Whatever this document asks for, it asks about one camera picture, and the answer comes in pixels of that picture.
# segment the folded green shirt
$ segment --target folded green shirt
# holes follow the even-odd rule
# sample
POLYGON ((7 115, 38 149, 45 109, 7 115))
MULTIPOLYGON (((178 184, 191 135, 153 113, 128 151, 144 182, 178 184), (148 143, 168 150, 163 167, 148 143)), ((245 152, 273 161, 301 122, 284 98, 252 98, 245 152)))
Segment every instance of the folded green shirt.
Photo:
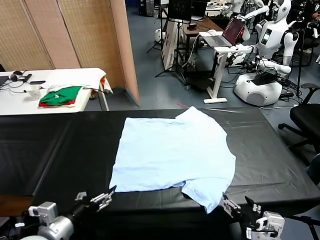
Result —
POLYGON ((40 99, 40 103, 60 106, 76 99, 81 86, 71 86, 47 93, 40 99))

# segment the laptop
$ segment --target laptop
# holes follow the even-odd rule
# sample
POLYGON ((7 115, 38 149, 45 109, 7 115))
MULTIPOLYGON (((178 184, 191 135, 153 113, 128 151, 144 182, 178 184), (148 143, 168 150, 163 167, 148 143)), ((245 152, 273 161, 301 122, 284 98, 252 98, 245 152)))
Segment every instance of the laptop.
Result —
POLYGON ((223 31, 222 36, 204 36, 203 39, 212 48, 231 47, 236 44, 237 38, 244 29, 245 23, 232 17, 223 31))
POLYGON ((0 76, 0 88, 5 84, 5 82, 9 79, 9 76, 0 76))

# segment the red cloth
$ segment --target red cloth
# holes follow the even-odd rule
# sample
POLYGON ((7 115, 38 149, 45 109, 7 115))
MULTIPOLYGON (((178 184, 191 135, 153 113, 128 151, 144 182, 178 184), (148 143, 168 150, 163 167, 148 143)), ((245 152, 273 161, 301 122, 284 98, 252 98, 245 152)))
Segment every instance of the red cloth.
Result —
MULTIPOLYGON (((76 100, 72 100, 72 101, 69 101, 65 104, 63 104, 62 106, 66 106, 66 105, 71 105, 71 104, 75 104, 76 100)), ((39 102, 39 107, 61 107, 61 105, 57 106, 57 105, 48 105, 46 103, 40 103, 39 102)))

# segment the white cloth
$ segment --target white cloth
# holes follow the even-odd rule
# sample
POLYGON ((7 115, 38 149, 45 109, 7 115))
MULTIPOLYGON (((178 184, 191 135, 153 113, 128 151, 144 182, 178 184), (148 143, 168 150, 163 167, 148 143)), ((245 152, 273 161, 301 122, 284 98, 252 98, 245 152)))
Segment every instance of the white cloth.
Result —
MULTIPOLYGON (((68 87, 81 86, 87 89, 99 89, 100 80, 106 72, 100 68, 55 69, 46 77, 41 86, 48 92, 56 92, 68 87)), ((107 81, 104 90, 111 90, 107 81)))
POLYGON ((194 107, 175 119, 127 118, 110 187, 143 192, 183 186, 182 192, 210 213, 235 174, 236 157, 226 137, 213 118, 194 107))

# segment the phone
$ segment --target phone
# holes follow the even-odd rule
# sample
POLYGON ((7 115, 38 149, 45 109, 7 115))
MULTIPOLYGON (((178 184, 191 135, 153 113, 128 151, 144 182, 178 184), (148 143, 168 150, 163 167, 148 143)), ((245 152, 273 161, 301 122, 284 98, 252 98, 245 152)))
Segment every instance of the phone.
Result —
POLYGON ((46 81, 31 81, 30 85, 39 85, 39 84, 44 84, 46 81))

